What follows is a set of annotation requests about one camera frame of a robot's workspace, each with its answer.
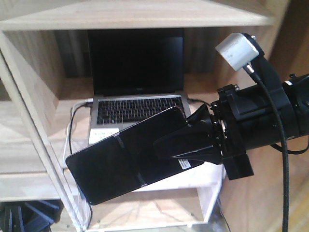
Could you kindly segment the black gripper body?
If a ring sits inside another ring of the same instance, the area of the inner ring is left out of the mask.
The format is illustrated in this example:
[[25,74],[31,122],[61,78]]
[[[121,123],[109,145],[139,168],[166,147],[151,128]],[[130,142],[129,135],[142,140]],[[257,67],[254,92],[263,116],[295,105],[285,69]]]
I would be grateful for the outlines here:
[[223,165],[229,180],[253,175],[247,150],[281,141],[275,114],[259,85],[236,90],[234,85],[218,89],[212,103],[216,117],[224,122]]

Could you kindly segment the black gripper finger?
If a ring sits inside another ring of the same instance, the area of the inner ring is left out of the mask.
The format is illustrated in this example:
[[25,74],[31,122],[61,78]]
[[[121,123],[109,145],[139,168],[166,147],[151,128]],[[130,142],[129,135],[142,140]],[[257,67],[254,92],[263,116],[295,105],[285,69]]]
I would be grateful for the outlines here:
[[206,124],[208,127],[213,126],[213,123],[211,121],[211,115],[206,104],[202,104],[194,113],[192,113],[187,118],[187,123],[189,126],[196,125],[199,122]]
[[154,142],[160,159],[198,160],[222,164],[222,155],[213,127],[205,121],[188,124]]

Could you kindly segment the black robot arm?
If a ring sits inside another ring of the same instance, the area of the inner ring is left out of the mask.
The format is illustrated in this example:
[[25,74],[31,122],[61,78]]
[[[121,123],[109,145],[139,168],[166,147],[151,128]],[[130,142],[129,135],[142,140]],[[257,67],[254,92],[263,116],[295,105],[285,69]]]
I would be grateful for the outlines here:
[[[272,80],[271,92],[288,139],[309,133],[309,77]],[[263,90],[227,85],[210,107],[200,106],[187,125],[154,143],[160,159],[222,164],[230,180],[253,175],[247,151],[280,141],[273,110]]]

